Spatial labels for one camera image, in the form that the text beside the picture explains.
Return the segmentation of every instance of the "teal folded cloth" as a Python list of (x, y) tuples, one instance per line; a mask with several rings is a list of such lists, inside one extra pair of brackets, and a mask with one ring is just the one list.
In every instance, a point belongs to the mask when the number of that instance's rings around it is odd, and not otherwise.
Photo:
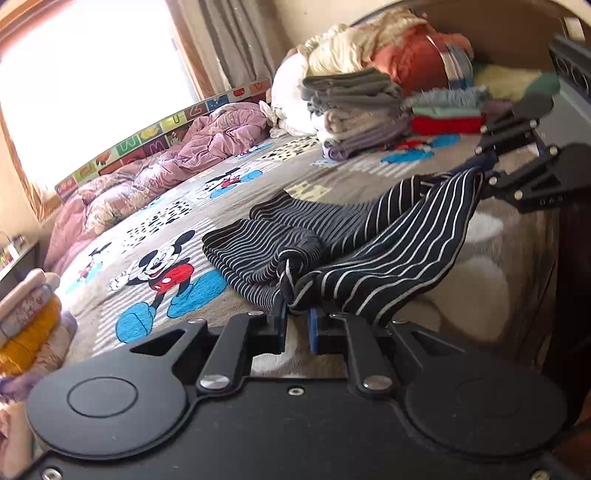
[(482, 115), (478, 108), (442, 106), (414, 106), (413, 113), (416, 116), (428, 116), (430, 118), (473, 118)]

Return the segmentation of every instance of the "curtain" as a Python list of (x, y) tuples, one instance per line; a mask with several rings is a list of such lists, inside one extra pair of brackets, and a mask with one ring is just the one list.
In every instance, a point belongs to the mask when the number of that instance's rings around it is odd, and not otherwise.
[(272, 28), (256, 0), (197, 0), (222, 71), (232, 87), (272, 79), (278, 63)]

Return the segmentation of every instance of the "stack of folded clothes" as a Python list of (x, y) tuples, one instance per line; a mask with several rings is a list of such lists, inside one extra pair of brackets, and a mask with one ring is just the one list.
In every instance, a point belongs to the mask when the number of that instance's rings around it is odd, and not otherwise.
[(400, 87), (373, 68), (306, 77), (301, 97), (308, 102), (324, 156), (331, 160), (389, 144), (408, 127), (408, 116), (400, 110)]
[(0, 302), (0, 402), (24, 400), (61, 366), (77, 328), (54, 294), (60, 277), (32, 270)]
[(22, 400), (60, 368), (76, 333), (76, 319), (55, 295), (59, 286), (58, 275), (36, 268), (0, 301), (0, 478), (32, 461)]
[(418, 135), (477, 134), (486, 123), (486, 87), (434, 89), (404, 99), (403, 109), (412, 111), (412, 130)]

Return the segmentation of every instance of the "circular pad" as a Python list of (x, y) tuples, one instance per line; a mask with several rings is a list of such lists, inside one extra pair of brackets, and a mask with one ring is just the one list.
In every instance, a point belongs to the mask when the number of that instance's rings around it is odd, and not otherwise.
[(115, 351), (49, 375), (27, 403), (31, 428), (54, 450), (112, 458), (165, 435), (183, 415), (187, 394), (166, 356)]
[(429, 363), (408, 387), (405, 406), (428, 437), (478, 456), (539, 448), (566, 420), (564, 396), (548, 379), (477, 354)]
[(99, 377), (72, 388), (68, 403), (80, 415), (104, 419), (128, 410), (137, 398), (137, 389), (127, 380)]

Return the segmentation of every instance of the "folded towel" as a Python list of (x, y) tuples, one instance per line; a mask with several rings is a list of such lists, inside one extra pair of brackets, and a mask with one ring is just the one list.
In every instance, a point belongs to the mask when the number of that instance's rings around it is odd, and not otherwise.
[(57, 273), (46, 272), (45, 283), (47, 283), (52, 291), (56, 291), (60, 286), (61, 278)]
[(362, 134), (368, 130), (376, 128), (384, 123), (391, 124), (392, 117), (387, 114), (387, 112), (382, 112), (382, 114), (372, 115), (373, 112), (365, 112), (364, 114), (360, 115), (355, 119), (350, 119), (351, 123), (349, 123), (346, 129), (339, 133), (332, 133), (326, 131), (325, 129), (318, 130), (316, 132), (316, 136), (318, 140), (321, 142), (328, 142), (330, 144), (337, 144), (342, 142), (343, 140), (347, 140), (348, 138), (353, 138), (357, 135)]
[(416, 116), (428, 116), (430, 118), (468, 118), (482, 115), (478, 108), (453, 106), (414, 106), (413, 113)]
[(326, 90), (312, 90), (312, 89), (305, 89), (302, 87), (301, 89), (301, 98), (302, 100), (310, 100), (314, 95), (376, 95), (379, 92), (383, 92), (387, 88), (389, 88), (390, 78), (384, 80), (376, 80), (374, 82), (366, 82), (360, 83), (359, 85), (354, 85), (351, 87), (330, 87)]
[(382, 73), (375, 68), (361, 70), (353, 73), (340, 73), (337, 75), (309, 76), (301, 82), (305, 89), (309, 90), (328, 90), (332, 87), (355, 87), (363, 83), (387, 80), (390, 82), (390, 76)]
[(372, 128), (362, 134), (343, 140), (341, 143), (332, 145), (329, 142), (322, 144), (324, 156), (331, 160), (346, 160), (355, 152), (367, 148), (387, 145), (404, 135), (408, 128), (408, 118), (402, 116), (392, 120), (380, 127)]
[(388, 108), (393, 115), (400, 112), (402, 92), (400, 87), (391, 83), (388, 91), (377, 95), (321, 95), (315, 94), (308, 101), (308, 111), (322, 114), (332, 108), (380, 110)]
[(418, 135), (478, 134), (485, 121), (486, 117), (484, 115), (471, 118), (416, 116), (413, 118), (412, 128)]
[(51, 287), (43, 284), (31, 290), (0, 323), (0, 347), (19, 334), (44, 307), (53, 294)]
[(0, 348), (0, 377), (20, 375), (26, 371), (60, 318), (61, 302), (54, 295), (25, 330)]
[(391, 117), (387, 109), (380, 110), (339, 110), (333, 108), (321, 115), (312, 114), (312, 125), (316, 130), (325, 130), (328, 133), (339, 134), (372, 120), (381, 118), (384, 121)]
[(22, 375), (0, 379), (0, 402), (25, 400), (40, 379), (61, 367), (78, 324), (70, 312), (61, 313), (61, 322), (37, 352), (35, 363)]
[(402, 108), (415, 106), (457, 106), (462, 108), (480, 108), (491, 98), (487, 87), (471, 87), (465, 90), (433, 89), (406, 97)]
[(0, 320), (5, 318), (32, 289), (44, 283), (47, 283), (47, 280), (43, 270), (40, 268), (31, 270), (25, 279), (0, 301)]

